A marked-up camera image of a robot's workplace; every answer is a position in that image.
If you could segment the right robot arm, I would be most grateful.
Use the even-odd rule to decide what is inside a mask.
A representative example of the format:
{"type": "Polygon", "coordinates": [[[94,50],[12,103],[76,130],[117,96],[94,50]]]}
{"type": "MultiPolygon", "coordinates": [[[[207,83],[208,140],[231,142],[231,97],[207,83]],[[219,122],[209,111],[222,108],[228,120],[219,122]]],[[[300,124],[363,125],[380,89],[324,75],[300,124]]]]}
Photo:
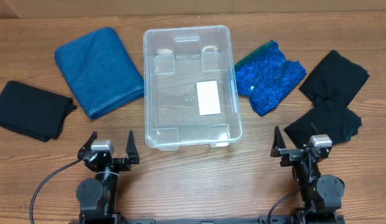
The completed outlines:
{"type": "Polygon", "coordinates": [[[266,217],[266,223],[344,223],[344,217],[337,215],[342,207],[345,183],[334,175],[322,175],[318,162],[329,157],[332,149],[331,138],[319,134],[312,125],[314,135],[301,149],[288,149],[279,127],[275,127],[271,157],[281,159],[281,167],[291,167],[298,190],[277,201],[266,217]],[[295,194],[301,194],[303,206],[290,215],[273,216],[274,209],[295,194]]]}

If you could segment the blue sparkly cloth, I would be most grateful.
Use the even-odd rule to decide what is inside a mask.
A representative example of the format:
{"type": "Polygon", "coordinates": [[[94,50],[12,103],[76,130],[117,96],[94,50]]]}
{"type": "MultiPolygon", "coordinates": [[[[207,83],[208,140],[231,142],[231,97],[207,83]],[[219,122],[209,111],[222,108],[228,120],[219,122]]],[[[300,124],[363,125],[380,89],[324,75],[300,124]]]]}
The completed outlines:
{"type": "Polygon", "coordinates": [[[274,40],[248,54],[234,66],[238,94],[264,116],[274,110],[306,76],[299,61],[287,60],[274,40]]]}

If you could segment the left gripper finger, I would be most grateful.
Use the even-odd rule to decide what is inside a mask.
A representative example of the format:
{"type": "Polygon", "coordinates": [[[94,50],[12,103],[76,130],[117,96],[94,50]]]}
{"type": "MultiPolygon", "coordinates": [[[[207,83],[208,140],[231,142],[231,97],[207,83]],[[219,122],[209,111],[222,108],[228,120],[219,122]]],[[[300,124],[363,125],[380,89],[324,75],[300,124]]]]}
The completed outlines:
{"type": "Polygon", "coordinates": [[[128,159],[139,159],[139,154],[136,148],[134,134],[132,130],[129,131],[128,142],[126,145],[126,153],[128,155],[128,159]]]}
{"type": "Polygon", "coordinates": [[[92,132],[92,135],[89,137],[88,141],[78,150],[78,154],[77,154],[78,159],[83,159],[85,157],[85,154],[91,151],[91,145],[96,139],[97,139],[97,132],[94,131],[92,132]]]}

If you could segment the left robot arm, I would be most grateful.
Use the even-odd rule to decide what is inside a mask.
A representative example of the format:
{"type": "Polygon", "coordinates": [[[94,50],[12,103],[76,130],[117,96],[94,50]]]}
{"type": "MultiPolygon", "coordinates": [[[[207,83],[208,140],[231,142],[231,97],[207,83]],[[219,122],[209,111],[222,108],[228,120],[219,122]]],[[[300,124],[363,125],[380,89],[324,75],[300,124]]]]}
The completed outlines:
{"type": "Polygon", "coordinates": [[[125,217],[116,211],[116,198],[120,172],[131,170],[140,158],[134,142],[133,132],[128,135],[126,157],[114,158],[113,141],[98,140],[93,132],[78,151],[77,158],[95,173],[94,178],[83,180],[76,190],[80,203],[80,223],[125,223],[125,217]]]}

